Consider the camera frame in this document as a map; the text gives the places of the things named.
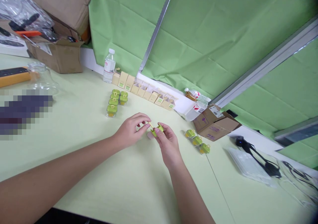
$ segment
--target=hand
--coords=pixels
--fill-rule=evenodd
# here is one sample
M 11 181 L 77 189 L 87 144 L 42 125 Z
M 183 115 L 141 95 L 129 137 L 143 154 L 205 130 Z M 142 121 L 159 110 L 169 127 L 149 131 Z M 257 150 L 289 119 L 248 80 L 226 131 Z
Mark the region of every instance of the hand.
M 146 121 L 151 122 L 151 119 L 144 113 L 137 113 L 129 117 L 119 127 L 113 138 L 122 148 L 135 144 L 150 127 L 150 124 L 146 124 Z M 137 131 L 136 126 L 140 127 L 140 123 L 144 126 Z
M 179 150 L 178 139 L 172 129 L 163 123 L 158 123 L 163 127 L 163 133 L 155 128 L 157 134 L 156 140 L 161 148 L 163 162 L 170 170 L 175 166 L 183 164 Z

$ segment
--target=white label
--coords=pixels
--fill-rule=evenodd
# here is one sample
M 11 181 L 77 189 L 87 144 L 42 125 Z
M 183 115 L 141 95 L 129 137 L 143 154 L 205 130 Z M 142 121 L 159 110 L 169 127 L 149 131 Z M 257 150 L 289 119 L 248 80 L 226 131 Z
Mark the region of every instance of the white label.
M 104 66 L 104 71 L 108 73 L 114 73 L 115 71 L 115 65 L 116 62 L 113 60 L 106 60 L 105 59 L 105 66 Z
M 224 116 L 215 106 L 211 106 L 209 109 L 217 118 Z
M 193 109 L 198 112 L 198 113 L 202 113 L 205 109 L 201 108 L 200 106 L 198 106 L 198 104 L 196 104 Z
M 44 52 L 52 56 L 51 50 L 49 48 L 49 43 L 42 42 L 42 43 L 37 43 L 37 45 L 40 47 L 41 50 L 43 50 Z

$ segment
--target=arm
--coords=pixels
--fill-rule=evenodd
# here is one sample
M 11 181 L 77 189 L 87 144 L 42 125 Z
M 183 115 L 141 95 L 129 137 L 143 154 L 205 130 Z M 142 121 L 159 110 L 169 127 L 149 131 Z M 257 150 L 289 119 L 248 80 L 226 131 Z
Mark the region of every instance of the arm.
M 111 137 L 0 182 L 0 222 L 34 223 L 86 174 L 120 150 L 133 145 L 151 121 L 142 113 L 125 120 Z
M 160 124 L 164 132 L 155 128 L 156 140 L 161 148 L 163 161 L 170 172 L 182 223 L 215 224 L 182 160 L 175 133 L 169 126 Z

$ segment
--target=clear plastic tray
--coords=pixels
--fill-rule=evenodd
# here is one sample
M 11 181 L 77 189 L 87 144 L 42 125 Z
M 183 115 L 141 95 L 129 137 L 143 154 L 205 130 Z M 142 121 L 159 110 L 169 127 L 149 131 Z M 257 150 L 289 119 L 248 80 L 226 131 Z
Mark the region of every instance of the clear plastic tray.
M 225 150 L 229 152 L 244 177 L 265 183 L 272 188 L 277 187 L 272 178 L 249 153 L 234 148 L 225 148 Z

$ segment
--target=green fabric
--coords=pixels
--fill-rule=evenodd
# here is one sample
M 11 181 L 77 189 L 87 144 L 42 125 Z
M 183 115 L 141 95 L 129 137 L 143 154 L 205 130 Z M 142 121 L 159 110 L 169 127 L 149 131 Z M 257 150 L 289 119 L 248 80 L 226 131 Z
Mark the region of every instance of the green fabric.
M 315 0 L 171 0 L 142 74 L 214 98 L 316 13 Z
M 273 138 L 318 115 L 318 39 L 291 56 L 245 90 L 223 110 L 238 114 L 242 124 Z
M 136 75 L 165 0 L 91 0 L 89 21 L 97 64 L 104 66 L 108 49 L 116 67 Z
M 318 167 L 318 135 L 296 142 L 279 151 L 309 168 Z

